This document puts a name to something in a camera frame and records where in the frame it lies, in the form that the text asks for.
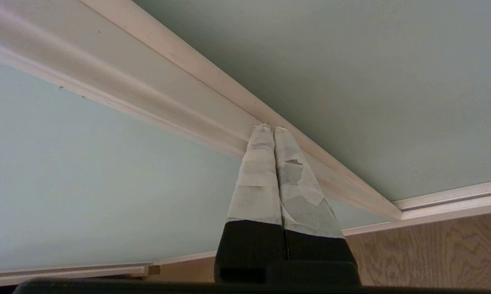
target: ceiling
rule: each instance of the ceiling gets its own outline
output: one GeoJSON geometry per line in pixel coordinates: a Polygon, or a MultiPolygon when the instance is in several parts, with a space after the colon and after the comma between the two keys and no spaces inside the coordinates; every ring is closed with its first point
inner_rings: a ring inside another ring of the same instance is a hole
{"type": "MultiPolygon", "coordinates": [[[[239,166],[0,63],[0,270],[214,251],[239,166]]],[[[343,229],[386,221],[335,208],[343,229]]]]}
{"type": "Polygon", "coordinates": [[[491,0],[135,0],[390,200],[491,181],[491,0]]]}

